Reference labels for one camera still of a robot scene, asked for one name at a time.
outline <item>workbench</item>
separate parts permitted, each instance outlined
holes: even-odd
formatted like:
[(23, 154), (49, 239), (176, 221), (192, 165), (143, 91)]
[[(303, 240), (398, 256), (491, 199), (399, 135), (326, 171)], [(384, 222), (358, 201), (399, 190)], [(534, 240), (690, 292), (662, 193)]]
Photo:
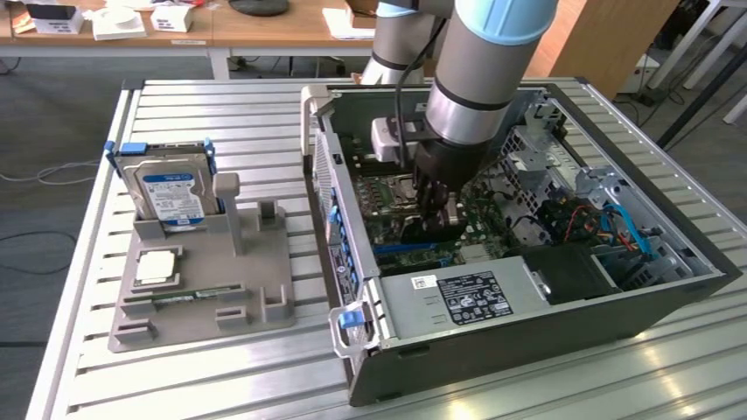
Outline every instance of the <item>workbench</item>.
[[(104, 0), (64, 0), (84, 10), (104, 7)], [(291, 9), (278, 17), (251, 17), (231, 9), (227, 0), (208, 0), (196, 8), (188, 32), (156, 31), (151, 12), (143, 12), (145, 38), (96, 41), (91, 22), (80, 34), (57, 35), (36, 30), (13, 33), (12, 18), (25, 12), (19, 3), (0, 10), (0, 57), (206, 57), (215, 79), (230, 79), (232, 56), (322, 57), (371, 54), (372, 41), (332, 38), (323, 8), (342, 9), (344, 0), (291, 0)]]
[[(588, 85), (555, 81), (734, 263), (747, 230)], [(274, 198), (287, 211), (295, 326), (129, 353), (108, 333), (135, 207), (104, 163), (79, 234), (29, 419), (680, 418), (747, 412), (747, 277), (616, 341), (368, 407), (347, 404), (332, 352), (330, 306), (300, 157), (300, 89), (348, 80), (151, 80), (123, 90), (108, 140), (208, 137), (219, 171), (242, 182), (239, 205)], [(588, 165), (600, 152), (578, 129), (566, 140)]]

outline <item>white cable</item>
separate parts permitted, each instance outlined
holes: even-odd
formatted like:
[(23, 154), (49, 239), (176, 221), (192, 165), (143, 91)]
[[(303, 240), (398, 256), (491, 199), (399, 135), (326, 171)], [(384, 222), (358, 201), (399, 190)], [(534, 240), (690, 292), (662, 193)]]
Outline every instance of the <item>white cable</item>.
[(47, 186), (69, 186), (72, 184), (79, 184), (81, 182), (88, 182), (88, 181), (96, 179), (96, 177), (73, 179), (71, 181), (47, 181), (44, 178), (49, 177), (55, 172), (59, 172), (63, 169), (80, 168), (81, 166), (99, 166), (99, 161), (97, 160), (89, 160), (88, 162), (69, 162), (67, 164), (61, 164), (60, 166), (53, 166), (51, 168), (44, 168), (36, 173), (35, 177), (29, 177), (29, 178), (12, 178), (12, 177), (5, 176), (3, 173), (0, 173), (0, 179), (4, 179), (8, 182), (39, 181), (41, 184), (44, 184)]

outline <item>gray carpet floor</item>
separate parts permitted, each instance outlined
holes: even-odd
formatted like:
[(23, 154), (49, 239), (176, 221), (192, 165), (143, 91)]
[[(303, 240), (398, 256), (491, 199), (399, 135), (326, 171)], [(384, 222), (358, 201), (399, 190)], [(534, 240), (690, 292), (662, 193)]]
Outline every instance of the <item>gray carpet floor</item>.
[[(731, 54), (727, 53), (720, 68)], [(348, 59), (348, 71), (360, 71), (364, 59)], [(314, 59), (295, 60), (295, 77), (314, 77)], [(322, 63), (322, 76), (335, 75), (335, 65)], [(235, 72), (235, 78), (286, 77), (287, 59), (263, 57)], [(732, 77), (695, 120), (740, 88), (747, 69)], [(0, 76), (0, 172), (32, 176), (41, 168), (96, 158), (108, 133), (120, 82), (135, 79), (208, 79), (206, 59), (41, 59), (27, 58), (13, 73)], [(696, 96), (682, 92), (687, 102)], [(700, 180), (715, 197), (747, 221), (747, 119), (722, 123), (730, 104), (706, 121), (674, 149), (675, 160)], [(640, 119), (651, 108), (636, 104)], [(634, 116), (631, 105), (620, 105)], [(644, 126), (658, 138), (684, 106), (667, 101)], [(65, 171), (60, 179), (93, 173), (93, 168)], [(91, 183), (47, 186), (35, 182), (0, 180), (0, 236), (33, 230), (61, 230), (77, 234), (89, 197)], [(27, 237), (0, 242), (0, 264), (48, 270), (71, 258), (71, 245), (61, 237)], [(35, 276), (0, 268), (0, 418), (23, 418), (43, 359), (43, 348), (7, 348), (7, 343), (43, 342), (52, 327), (65, 272)]]

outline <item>metal frame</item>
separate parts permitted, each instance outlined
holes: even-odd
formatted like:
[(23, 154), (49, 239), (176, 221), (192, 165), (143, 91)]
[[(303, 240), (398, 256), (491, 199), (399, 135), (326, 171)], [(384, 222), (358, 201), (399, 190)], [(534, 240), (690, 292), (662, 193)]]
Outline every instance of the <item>metal frame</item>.
[(116, 47), (116, 46), (47, 46), (0, 45), (0, 57), (206, 57), (210, 59), (212, 77), (231, 79), (228, 58), (236, 56), (274, 57), (368, 57), (370, 47)]
[[(120, 141), (211, 136), (219, 170), (242, 179), (239, 205), (267, 196), (284, 201), (296, 325), (140, 352), (105, 349), (133, 208), (104, 164), (27, 418), (730, 418), (746, 412), (746, 276), (634, 339), (364, 408), (347, 404), (302, 160), (294, 158), (300, 86), (318, 82), (346, 80), (148, 81), (120, 96), (109, 133)], [(595, 89), (574, 79), (555, 83), (710, 241), (747, 268), (744, 225)], [(571, 131), (567, 141), (590, 165), (603, 162), (582, 133)]]

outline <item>power supply label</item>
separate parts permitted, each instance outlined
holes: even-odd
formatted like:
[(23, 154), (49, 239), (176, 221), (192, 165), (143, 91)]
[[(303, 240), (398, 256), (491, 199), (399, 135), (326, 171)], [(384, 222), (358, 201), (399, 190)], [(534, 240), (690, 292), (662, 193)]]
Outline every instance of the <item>power supply label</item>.
[(439, 279), (438, 286), (458, 326), (514, 313), (491, 271)]

